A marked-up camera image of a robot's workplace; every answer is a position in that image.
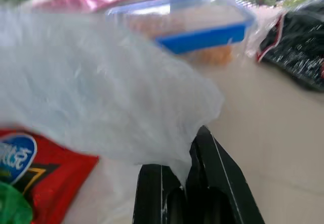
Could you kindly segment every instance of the red package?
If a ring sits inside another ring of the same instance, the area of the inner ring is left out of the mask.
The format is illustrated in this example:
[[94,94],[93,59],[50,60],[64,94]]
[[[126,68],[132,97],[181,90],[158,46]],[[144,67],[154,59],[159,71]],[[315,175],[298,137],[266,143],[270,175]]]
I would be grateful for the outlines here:
[[60,224],[98,157],[60,147],[24,130],[0,129],[0,181],[33,207],[32,224]]

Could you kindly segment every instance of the plastic bag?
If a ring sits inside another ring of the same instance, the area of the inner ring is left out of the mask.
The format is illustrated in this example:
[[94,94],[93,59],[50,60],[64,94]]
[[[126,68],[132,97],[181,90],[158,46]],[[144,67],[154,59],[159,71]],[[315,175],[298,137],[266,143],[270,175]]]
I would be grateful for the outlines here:
[[250,58],[255,58],[259,51],[261,42],[265,39],[268,32],[273,28],[280,14],[285,13],[284,9],[269,9],[265,7],[253,8],[257,17],[257,25],[250,31],[250,37],[247,41],[245,54]]
[[72,150],[168,165],[184,183],[223,96],[181,60],[100,15],[0,10],[0,120]]
[[257,61],[274,64],[300,85],[324,92],[324,0],[281,12],[256,35],[265,32]]

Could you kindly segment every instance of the red snack bag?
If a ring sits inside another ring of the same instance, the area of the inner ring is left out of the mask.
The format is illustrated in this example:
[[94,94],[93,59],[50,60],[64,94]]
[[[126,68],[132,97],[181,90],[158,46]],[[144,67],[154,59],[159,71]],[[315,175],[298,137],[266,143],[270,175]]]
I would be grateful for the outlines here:
[[0,129],[0,181],[33,207],[31,224],[60,224],[98,157],[63,148],[24,130]]

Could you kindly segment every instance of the white plastic bag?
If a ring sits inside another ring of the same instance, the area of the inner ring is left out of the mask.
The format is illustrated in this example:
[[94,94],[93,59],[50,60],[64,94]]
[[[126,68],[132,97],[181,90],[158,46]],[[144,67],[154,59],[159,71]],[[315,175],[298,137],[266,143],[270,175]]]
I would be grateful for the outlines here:
[[186,63],[101,15],[0,10],[0,121],[72,150],[171,167],[223,96]]
[[255,58],[259,50],[260,43],[267,36],[269,30],[277,23],[280,14],[285,13],[284,9],[272,9],[268,7],[253,8],[257,18],[258,26],[251,30],[247,42],[245,54],[250,58]]

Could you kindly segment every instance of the green object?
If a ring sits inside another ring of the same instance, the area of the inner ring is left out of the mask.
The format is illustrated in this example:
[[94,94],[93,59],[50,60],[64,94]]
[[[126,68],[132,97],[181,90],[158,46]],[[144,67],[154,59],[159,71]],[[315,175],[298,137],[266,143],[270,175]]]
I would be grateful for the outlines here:
[[0,224],[30,224],[32,209],[14,187],[0,182]]

